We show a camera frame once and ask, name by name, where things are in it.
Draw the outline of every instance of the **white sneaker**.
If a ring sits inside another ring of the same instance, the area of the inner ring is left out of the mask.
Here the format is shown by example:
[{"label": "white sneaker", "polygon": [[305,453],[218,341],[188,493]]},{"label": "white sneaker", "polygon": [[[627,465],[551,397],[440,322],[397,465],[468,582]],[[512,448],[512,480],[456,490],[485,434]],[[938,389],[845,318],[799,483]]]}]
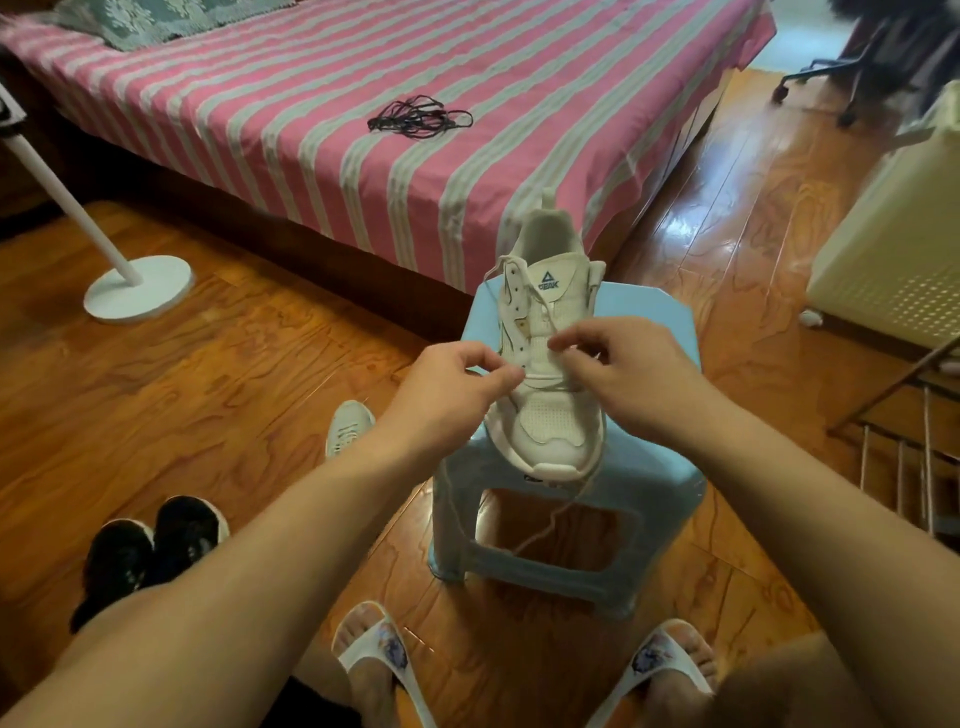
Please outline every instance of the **white sneaker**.
[{"label": "white sneaker", "polygon": [[586,478],[603,450],[606,426],[593,396],[569,380],[547,349],[556,331],[593,315],[607,265],[590,261],[555,191],[543,191],[503,267],[497,300],[500,353],[527,377],[487,413],[493,443],[514,466],[539,480]]},{"label": "white sneaker", "polygon": [[339,455],[360,435],[373,427],[376,418],[367,407],[357,400],[343,402],[330,420],[326,433],[326,458]]}]

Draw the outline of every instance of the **black sneaker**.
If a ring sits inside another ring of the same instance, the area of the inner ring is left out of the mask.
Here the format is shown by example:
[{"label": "black sneaker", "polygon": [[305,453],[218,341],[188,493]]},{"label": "black sneaker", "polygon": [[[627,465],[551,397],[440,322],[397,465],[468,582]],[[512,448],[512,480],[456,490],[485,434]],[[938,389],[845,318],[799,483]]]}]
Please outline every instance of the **black sneaker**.
[{"label": "black sneaker", "polygon": [[173,581],[230,535],[223,514],[193,496],[173,496],[161,505],[155,531],[154,558],[144,587]]},{"label": "black sneaker", "polygon": [[70,634],[115,601],[139,589],[154,556],[154,532],[132,519],[105,523],[84,561],[84,600],[70,618]]}]

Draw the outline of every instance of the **pink striped bedsheet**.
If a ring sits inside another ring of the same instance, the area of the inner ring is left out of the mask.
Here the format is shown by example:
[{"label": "pink striped bedsheet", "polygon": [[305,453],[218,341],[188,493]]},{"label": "pink striped bedsheet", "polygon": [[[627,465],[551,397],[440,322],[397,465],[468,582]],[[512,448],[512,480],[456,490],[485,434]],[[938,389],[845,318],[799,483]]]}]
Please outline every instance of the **pink striped bedsheet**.
[{"label": "pink striped bedsheet", "polygon": [[[472,291],[545,186],[589,247],[774,32],[765,0],[304,0],[132,53],[30,17],[0,42],[86,132]],[[474,126],[368,131],[416,93]]]}]

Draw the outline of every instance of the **pillow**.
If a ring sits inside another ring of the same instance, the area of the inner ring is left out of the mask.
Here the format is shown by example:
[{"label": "pillow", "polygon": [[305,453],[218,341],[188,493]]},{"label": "pillow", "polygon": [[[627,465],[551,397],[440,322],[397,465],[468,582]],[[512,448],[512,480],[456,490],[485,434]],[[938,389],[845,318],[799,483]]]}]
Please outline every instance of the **pillow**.
[{"label": "pillow", "polygon": [[60,0],[47,20],[99,36],[119,51],[135,51],[296,4],[297,0]]}]

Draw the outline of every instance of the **shoe sole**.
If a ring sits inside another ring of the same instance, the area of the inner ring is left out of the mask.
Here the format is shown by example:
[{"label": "shoe sole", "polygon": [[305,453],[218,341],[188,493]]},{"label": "shoe sole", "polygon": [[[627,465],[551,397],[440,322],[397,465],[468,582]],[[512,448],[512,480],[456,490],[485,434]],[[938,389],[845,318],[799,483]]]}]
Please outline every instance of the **shoe sole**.
[{"label": "shoe sole", "polygon": [[600,456],[603,454],[604,443],[607,441],[607,420],[601,415],[601,426],[604,431],[600,436],[599,447],[595,448],[590,454],[590,459],[582,470],[578,471],[572,465],[560,465],[557,463],[537,463],[537,465],[530,465],[530,463],[516,453],[516,450],[514,450],[514,447],[510,444],[510,439],[503,430],[502,418],[491,417],[488,413],[488,415],[484,417],[484,424],[487,426],[487,434],[490,435],[493,444],[500,451],[500,454],[507,458],[507,462],[525,475],[529,475],[537,480],[549,480],[557,483],[586,480],[596,470],[600,462]]},{"label": "shoe sole", "polygon": [[[166,502],[169,501],[169,500],[173,500],[175,497],[179,497],[179,496],[170,496],[170,497],[167,498],[167,500],[164,500],[163,502],[166,503]],[[191,496],[191,497],[192,497],[192,498],[195,498],[196,500],[198,500],[199,502],[201,502],[203,505],[205,505],[207,508],[209,508],[209,509],[210,509],[210,512],[213,513],[214,516],[216,516],[216,518],[217,518],[217,544],[222,544],[224,541],[226,541],[226,540],[230,537],[230,526],[229,526],[229,524],[227,523],[227,519],[224,517],[224,514],[222,514],[222,513],[220,512],[220,509],[217,508],[217,506],[215,506],[213,503],[211,503],[211,502],[210,502],[209,500],[207,500],[206,498],[201,498],[201,497],[198,497],[198,496]],[[154,538],[153,538],[153,533],[154,533],[154,532],[151,530],[150,533],[151,533],[151,538],[150,538],[150,540],[152,541],[152,540],[154,539]]]},{"label": "shoe sole", "polygon": [[143,521],[138,521],[137,519],[110,519],[109,521],[107,521],[106,523],[104,523],[104,525],[110,525],[111,523],[132,523],[133,525],[135,525],[136,527],[138,527],[141,531],[143,531],[143,535],[144,535],[144,536],[146,536],[148,539],[150,539],[150,545],[151,545],[151,546],[154,546],[154,545],[155,545],[155,544],[154,544],[154,536],[155,536],[154,530],[153,530],[149,525],[147,525],[146,523],[144,523]]}]

